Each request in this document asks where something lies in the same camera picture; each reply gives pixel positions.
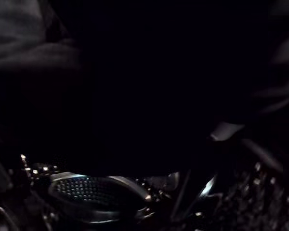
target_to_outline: dark fabric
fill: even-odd
[[[267,36],[268,6],[255,1],[54,0],[77,48],[47,7],[0,0],[0,119],[33,161],[188,167],[216,122],[289,103],[287,9],[270,14]]]

